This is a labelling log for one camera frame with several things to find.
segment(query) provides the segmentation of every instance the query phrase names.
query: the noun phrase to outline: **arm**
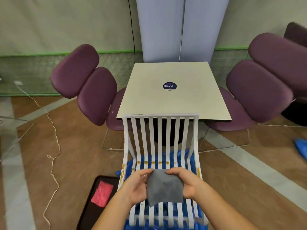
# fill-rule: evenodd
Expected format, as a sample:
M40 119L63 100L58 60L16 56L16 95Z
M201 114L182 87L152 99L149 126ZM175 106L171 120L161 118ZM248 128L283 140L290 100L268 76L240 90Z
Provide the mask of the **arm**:
M215 230L258 230L191 171L177 167L167 170L166 173L179 176L184 183L183 196L195 200L200 205Z
M123 230L133 205L146 199L147 174L152 169L134 172L110 200L92 230Z

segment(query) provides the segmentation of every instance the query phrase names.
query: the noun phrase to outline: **white chair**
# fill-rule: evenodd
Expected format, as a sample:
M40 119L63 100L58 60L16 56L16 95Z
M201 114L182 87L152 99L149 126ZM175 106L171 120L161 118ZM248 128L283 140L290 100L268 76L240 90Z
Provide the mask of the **white chair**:
M127 119L130 118L132 122L133 135L136 147L136 155L134 150L131 148L131 141L128 134L128 124ZM136 126L136 118L140 119L141 124L141 138L143 142L144 148L144 169L146 168L155 168L156 162L155 159L152 160L151 164L148 164L148 147L146 140L146 129L145 129L145 118L148 118L149 122L149 135L150 135L150 148L151 148L151 158L155 158L155 144L154 144L154 128L153 128L153 119L157 118L158 122L158 168L162 169L162 118L166 118L166 169L170 168L170 132L171 132L171 119L175 119L175 142L174 142L174 167L178 166L177 161L177 153L178 153L178 138L179 138L179 125L180 119L184 119L184 130L183 130L183 140L181 151L181 165L186 166L185 160L187 162L187 168L191 171L191 162L190 158L194 153L194 161L195 161L195 171L197 171L198 177L202 179L201 175L201 167L199 163L198 157L198 142L197 142L197 131L198 131L198 114L148 114L148 115L125 115L123 116L124 123L124 135L125 135L125 146L124 146L124 159L122 164L121 176L119 180L118 189L122 186L125 176L126 176L126 168L128 162L128 151L130 151L133 157L133 165L132 171L140 170L141 167L141 152L140 152L140 144L139 144L139 136ZM191 147L189 149L188 157L185 159L185 151L186 151L186 143L187 143L187 135L188 135L188 125L189 120L194 120L193 126L193 139L191 143ZM158 204L158 215L154 215L154 207L149 208L149 214L145 215L145 201L140 204L140 213L139 215L135 214L135 206L132 207L129 215L129 224L130 226L134 226L136 224L136 220L139 220L139 225L144 226L145 220L149 221L149 226L154 226L154 220L158 220L159 226L163 226L163 220L168 221L168 226L172 227L174 225L174 221L177 221L177 224L180 228L183 228L184 221L186 221L189 228L194 228L194 222L199 222L203 225L208 224L208 219L204 215L204 213L199 213L197 209L197 204L195 201L187 199L186 200L186 208L188 216L183 216L182 203L177 203L178 216L174 216L173 214L173 203L168 203L168 216L163 216L163 203Z

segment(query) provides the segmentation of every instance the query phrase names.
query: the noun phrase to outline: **blue tarp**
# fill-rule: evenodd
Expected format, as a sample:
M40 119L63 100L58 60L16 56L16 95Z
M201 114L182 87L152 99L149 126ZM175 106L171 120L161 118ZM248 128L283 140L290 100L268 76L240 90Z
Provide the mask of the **blue tarp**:
M294 143L298 152L307 161L307 139L295 139Z
M188 157L188 152L189 150L186 150L185 152L185 163L186 163L186 168L187 168L187 157ZM156 166L156 169L158 169L158 154L155 155L155 166ZM196 174L196 168L195 168L195 162L194 162L194 154L192 154L191 158L190 158L190 162L191 162L191 170L194 174ZM127 179L130 175L131 175L131 170L132 170L132 163L133 161L129 161L127 163L127 171L126 171L126 177L125 179ZM171 167L174 167L174 152L171 151L170 152L170 166ZM181 151L178 151L178 166L181 167ZM141 156L141 169L144 168L144 156ZM148 168L151 168L151 155L148 155ZM166 169L166 155L165 153L162 154L162 168L163 169ZM168 215L168 209L167 209L167 203L163 203L163 209L164 209L164 216L167 216ZM199 213L199 216L202 216L202 211L201 209L199 208L199 206L197 206L198 208L198 213ZM187 205L186 203L184 202L182 204L182 211L183 211L183 216L184 217L187 217L188 216L188 211L187 211ZM135 214L139 214L140 212L140 204L137 204L136 207L135 207ZM155 205L154 206L154 214L155 215L158 215L158 205ZM177 204L174 203L173 204L173 214L174 216L178 216L178 213L177 213ZM149 205L148 205L148 202L147 200L145 201L145 215L149 215ZM177 229L181 229L181 228L178 228L177 226L177 222L174 222L174 227L173 228L168 228L168 222L167 221L164 221L164 227L163 228L160 228L159 227L159 224L158 224L158 220L155 220L155 227L149 227L148 225L148 220L145 221L145 226L144 227L139 227L138 225L138 220L136 222L136 226L129 226L129 220L126 221L126 224L125 224L125 227L124 227L124 230L177 230ZM184 230L188 230L188 226L186 224L186 222L184 222ZM194 229L195 230L208 230L208 226L203 226L199 223L195 223L194 224Z

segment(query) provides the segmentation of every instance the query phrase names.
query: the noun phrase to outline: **logo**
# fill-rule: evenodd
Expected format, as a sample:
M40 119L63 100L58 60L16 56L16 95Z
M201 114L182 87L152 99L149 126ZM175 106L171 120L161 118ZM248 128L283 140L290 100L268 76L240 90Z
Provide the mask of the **logo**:
M174 90L177 88L177 85L174 82L167 82L163 85L163 88L166 90Z

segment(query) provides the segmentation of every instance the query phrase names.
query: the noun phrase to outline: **floor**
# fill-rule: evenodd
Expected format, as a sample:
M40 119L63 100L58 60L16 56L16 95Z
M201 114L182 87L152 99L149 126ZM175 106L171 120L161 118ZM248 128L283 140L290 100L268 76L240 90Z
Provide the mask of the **floor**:
M106 126L92 124L76 100L34 98L50 112L61 145L53 167L59 190L46 216L51 229L76 229L94 178L114 176L121 169L122 151L101 148ZM29 97L0 98L0 116L30 120L3 121L2 155L35 123L1 163L0 229L48 229L43 212L57 188L47 158L59 151L54 129L44 110ZM271 123L288 124L281 116ZM203 134L206 126L199 128ZM307 163L297 153L294 138L307 139L307 128L256 125L250 129L249 146L199 155L203 179L260 229L306 229ZM210 129L199 151L247 142L246 131ZM123 147L123 133L111 131L105 146Z

